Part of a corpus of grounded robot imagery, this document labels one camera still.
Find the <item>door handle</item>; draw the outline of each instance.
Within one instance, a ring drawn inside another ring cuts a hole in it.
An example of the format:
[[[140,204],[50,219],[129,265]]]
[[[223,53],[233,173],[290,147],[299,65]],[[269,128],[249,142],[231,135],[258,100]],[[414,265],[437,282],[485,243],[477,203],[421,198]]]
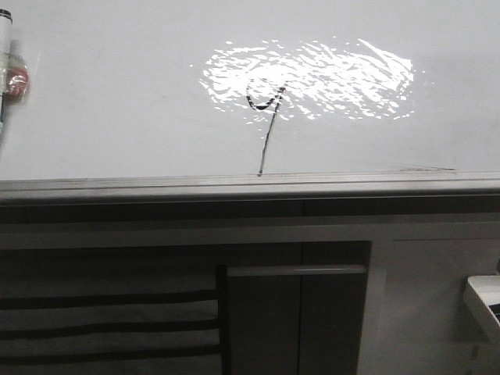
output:
[[[228,277],[345,275],[366,272],[363,264],[227,267]]]

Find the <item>horizontal bar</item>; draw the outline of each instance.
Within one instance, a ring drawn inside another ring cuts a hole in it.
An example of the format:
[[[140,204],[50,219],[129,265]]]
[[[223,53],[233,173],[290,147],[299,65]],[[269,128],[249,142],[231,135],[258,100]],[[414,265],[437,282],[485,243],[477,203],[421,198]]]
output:
[[[48,328],[43,330],[0,330],[0,340],[67,338],[84,334],[132,333],[132,332],[187,332],[214,330],[219,320],[194,320],[181,322],[121,322],[96,323],[75,327]]]
[[[307,276],[307,275],[343,275],[366,273],[362,264],[311,265],[311,266],[256,266],[256,267],[228,267],[229,277],[254,276]]]
[[[193,348],[149,349],[134,352],[10,356],[0,357],[0,366],[59,365],[67,363],[127,361],[132,359],[197,357],[219,353],[219,345],[206,345]]]
[[[71,297],[0,298],[0,310],[68,309],[110,305],[157,305],[217,300],[217,291],[137,295],[85,295]]]

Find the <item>white cabinet panel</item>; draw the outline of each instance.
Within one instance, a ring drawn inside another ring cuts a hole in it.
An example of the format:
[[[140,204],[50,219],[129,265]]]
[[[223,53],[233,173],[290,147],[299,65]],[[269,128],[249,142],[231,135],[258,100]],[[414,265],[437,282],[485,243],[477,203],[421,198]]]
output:
[[[384,254],[387,271],[375,349],[377,374],[500,371],[462,299],[466,278],[495,274],[500,241],[402,241]]]

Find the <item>black wire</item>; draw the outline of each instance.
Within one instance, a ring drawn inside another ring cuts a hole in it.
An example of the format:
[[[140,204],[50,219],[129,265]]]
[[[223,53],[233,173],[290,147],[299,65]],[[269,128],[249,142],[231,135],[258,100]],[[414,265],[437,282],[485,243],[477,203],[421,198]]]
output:
[[[262,149],[262,158],[260,161],[259,173],[257,173],[257,176],[261,177],[263,175],[263,171],[264,171],[264,163],[266,162],[267,146],[269,144],[271,131],[273,130],[274,121],[276,120],[278,111],[279,111],[280,106],[281,106],[281,99],[283,98],[283,93],[286,91],[286,83],[282,87],[280,87],[277,95],[274,96],[274,98],[269,99],[263,105],[254,104],[254,102],[252,101],[252,97],[248,93],[249,86],[250,85],[247,86],[247,101],[253,110],[263,111],[264,109],[268,109],[274,103],[274,101],[277,100],[276,107],[274,107],[273,118],[271,119],[271,124],[269,126],[269,130],[267,131],[266,140],[264,142],[264,148]]]

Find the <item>wall-mounted object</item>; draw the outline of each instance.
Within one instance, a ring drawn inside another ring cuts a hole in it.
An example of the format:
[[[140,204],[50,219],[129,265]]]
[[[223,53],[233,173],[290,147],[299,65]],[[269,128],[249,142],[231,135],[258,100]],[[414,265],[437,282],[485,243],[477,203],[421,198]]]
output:
[[[492,342],[500,347],[500,276],[471,276],[463,300]]]

